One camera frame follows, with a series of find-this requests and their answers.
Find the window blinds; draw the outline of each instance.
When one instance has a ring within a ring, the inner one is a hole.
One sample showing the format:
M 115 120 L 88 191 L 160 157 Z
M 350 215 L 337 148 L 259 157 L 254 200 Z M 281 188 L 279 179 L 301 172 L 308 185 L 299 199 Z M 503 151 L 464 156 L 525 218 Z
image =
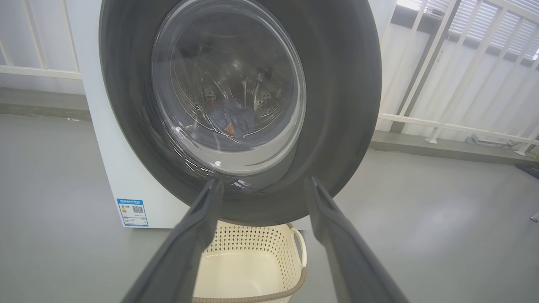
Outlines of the window blinds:
M 451 23 L 451 27 L 449 29 L 450 34 L 462 34 L 462 31 L 468 23 L 472 11 L 477 4 L 477 1 L 478 0 L 461 1 L 455 18 Z M 398 5 L 405 6 L 414 10 L 419 10 L 422 2 L 422 0 L 397 0 Z M 507 0 L 507 2 L 510 2 L 516 6 L 519 6 L 523 9 L 526 9 L 532 13 L 539 15 L 539 1 L 537 0 Z M 449 0 L 430 0 L 426 6 L 425 13 L 434 16 L 440 16 L 440 14 L 443 15 L 444 13 L 447 13 L 446 11 L 448 4 Z M 487 1 L 483 1 L 482 3 L 480 3 L 479 12 L 475 16 L 472 27 L 468 31 L 466 37 L 469 39 L 482 41 L 498 9 L 500 8 L 488 3 Z M 500 49 L 503 48 L 509 40 L 509 36 L 511 35 L 511 33 L 513 33 L 519 19 L 520 16 L 517 16 L 511 12 L 507 12 L 502 17 L 502 22 L 498 27 L 494 37 L 490 41 L 490 44 Z M 539 49 L 539 37 L 532 37 L 536 30 L 536 26 L 537 25 L 535 23 L 529 20 L 525 20 L 522 23 L 522 26 L 519 28 L 515 39 L 513 39 L 511 45 L 509 46 L 509 52 L 517 55 L 520 54 L 524 50 L 524 47 L 528 44 L 528 41 L 532 38 L 535 38 L 531 44 L 531 47 L 526 50 L 525 55 L 525 58 L 533 60 L 537 49 Z

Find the gray floor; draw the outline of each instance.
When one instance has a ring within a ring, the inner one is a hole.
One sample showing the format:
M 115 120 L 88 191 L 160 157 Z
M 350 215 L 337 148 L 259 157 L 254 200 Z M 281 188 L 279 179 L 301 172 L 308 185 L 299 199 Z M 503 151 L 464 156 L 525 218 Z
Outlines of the gray floor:
M 539 180 L 369 151 L 351 182 L 336 201 L 411 302 L 539 301 Z M 118 302 L 168 234 L 121 227 L 87 122 L 0 115 L 0 206 L 0 302 Z M 336 302 L 304 235 L 290 302 Z
M 538 164 L 539 159 L 532 153 L 521 156 L 508 148 L 489 147 L 447 139 L 437 139 L 437 144 L 429 143 L 425 137 L 395 134 L 375 130 L 370 149 L 388 152 L 400 152 L 410 155 L 438 157 L 454 160 L 466 160 L 492 164 Z

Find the blue label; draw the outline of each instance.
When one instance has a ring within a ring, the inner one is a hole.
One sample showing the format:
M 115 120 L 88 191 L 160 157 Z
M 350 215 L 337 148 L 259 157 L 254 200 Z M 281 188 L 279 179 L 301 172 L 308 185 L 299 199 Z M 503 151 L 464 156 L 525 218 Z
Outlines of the blue label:
M 125 226 L 146 226 L 146 211 L 142 200 L 116 199 Z

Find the washing machine door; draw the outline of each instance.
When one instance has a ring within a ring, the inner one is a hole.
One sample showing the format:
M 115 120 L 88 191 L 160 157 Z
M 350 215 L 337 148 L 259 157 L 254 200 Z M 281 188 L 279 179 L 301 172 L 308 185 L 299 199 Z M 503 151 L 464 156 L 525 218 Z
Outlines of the washing machine door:
M 363 158 L 381 93 L 367 0 L 105 0 L 103 78 L 140 161 L 181 201 L 224 181 L 221 219 L 307 215 Z

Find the door glass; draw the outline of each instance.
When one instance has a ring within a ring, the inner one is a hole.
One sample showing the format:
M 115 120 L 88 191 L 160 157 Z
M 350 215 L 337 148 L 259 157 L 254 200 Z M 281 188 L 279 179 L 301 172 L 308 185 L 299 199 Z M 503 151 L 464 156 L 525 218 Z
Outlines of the door glass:
M 157 35 L 152 81 L 176 151 L 207 168 L 253 175 L 295 146 L 303 70 L 282 25 L 254 1 L 180 3 Z

